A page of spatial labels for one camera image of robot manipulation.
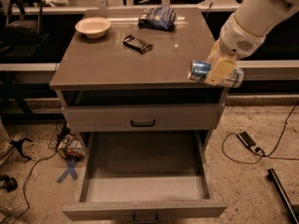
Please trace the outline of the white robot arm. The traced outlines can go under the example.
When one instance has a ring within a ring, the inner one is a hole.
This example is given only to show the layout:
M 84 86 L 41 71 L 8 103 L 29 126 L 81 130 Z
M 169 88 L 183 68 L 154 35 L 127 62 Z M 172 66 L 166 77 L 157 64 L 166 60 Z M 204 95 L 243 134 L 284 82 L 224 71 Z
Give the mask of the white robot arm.
M 298 8 L 299 0 L 244 0 L 221 27 L 207 57 L 211 68 L 204 82 L 238 87 L 244 72 L 236 67 L 236 61 L 253 54 L 270 31 Z

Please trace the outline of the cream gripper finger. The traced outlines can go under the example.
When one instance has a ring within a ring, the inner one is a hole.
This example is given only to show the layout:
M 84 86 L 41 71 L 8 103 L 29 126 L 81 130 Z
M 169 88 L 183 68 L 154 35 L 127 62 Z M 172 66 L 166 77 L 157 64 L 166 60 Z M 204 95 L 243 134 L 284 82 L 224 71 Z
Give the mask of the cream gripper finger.
M 216 86 L 228 77 L 236 68 L 236 63 L 219 58 L 206 76 L 206 84 Z

